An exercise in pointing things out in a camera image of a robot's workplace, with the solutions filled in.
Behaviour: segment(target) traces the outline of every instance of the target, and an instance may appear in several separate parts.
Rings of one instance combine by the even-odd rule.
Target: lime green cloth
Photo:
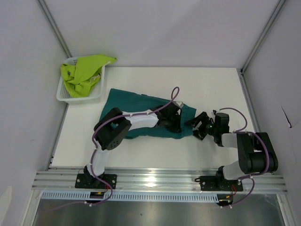
[[[87,97],[101,79],[102,66],[116,58],[105,55],[79,57],[76,65],[62,64],[64,85],[71,97]]]

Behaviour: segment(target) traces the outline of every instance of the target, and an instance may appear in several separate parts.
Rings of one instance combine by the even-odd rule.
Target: folded cloth
[[[147,95],[139,95],[136,93],[123,91],[119,89],[111,89],[108,100],[101,113],[103,118],[112,108],[117,107],[122,112],[143,112],[148,109],[157,107],[159,105],[165,105],[168,100],[158,97],[150,97]],[[173,133],[163,127],[154,128],[139,128],[130,130],[127,133],[126,139],[133,139],[138,136],[151,136],[151,137],[170,137],[174,139],[180,139],[185,136],[193,135],[192,127],[186,126],[184,123],[195,117],[196,109],[184,105],[182,107],[181,114],[181,133]]]
[[[105,55],[79,57],[76,65],[62,64],[64,85],[71,97],[87,97],[100,81],[102,67],[116,62]]]

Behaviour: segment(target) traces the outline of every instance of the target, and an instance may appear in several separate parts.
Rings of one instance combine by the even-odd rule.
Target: plastic basket
[[[80,56],[68,58],[63,63],[69,64],[69,65],[75,65],[77,63],[77,60],[79,57]],[[66,90],[66,87],[63,82],[63,77],[61,75],[61,78],[60,78],[60,81],[59,81],[58,87],[57,87],[57,92],[56,92],[57,100],[65,101],[69,104],[72,104],[72,103],[90,102],[92,100],[99,99],[103,93],[104,70],[105,70],[105,66],[102,67],[100,81],[97,83],[97,85],[94,87],[94,89],[92,90],[92,92],[90,93],[90,95],[88,97],[78,97],[78,98],[71,97],[70,94],[68,93],[68,91]]]

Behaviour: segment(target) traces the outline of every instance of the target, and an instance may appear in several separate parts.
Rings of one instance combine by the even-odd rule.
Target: dark green cloth
[[[150,97],[147,95],[139,95],[136,93],[123,91],[119,89],[111,89],[107,103],[103,108],[103,112],[100,118],[103,118],[112,108],[118,107],[122,112],[143,112],[150,108],[157,107],[159,105],[165,105],[168,100],[158,97]],[[134,129],[127,133],[127,139],[134,139],[138,136],[151,136],[151,137],[171,137],[174,139],[180,139],[185,136],[192,135],[192,127],[186,126],[184,123],[195,117],[196,109],[184,105],[182,107],[181,116],[181,133],[173,133],[168,131],[165,127],[155,128],[140,128]]]

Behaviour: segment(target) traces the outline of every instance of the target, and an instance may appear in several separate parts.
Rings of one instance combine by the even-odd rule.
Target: white wall
[[[74,56],[241,68],[278,0],[46,0]]]
[[[301,1],[289,0],[246,72],[263,130],[269,133],[296,213],[301,213]],[[283,113],[285,111],[292,128]]]
[[[65,57],[35,0],[2,0],[0,31],[0,194],[13,187],[3,225],[16,226],[62,117],[55,93]]]

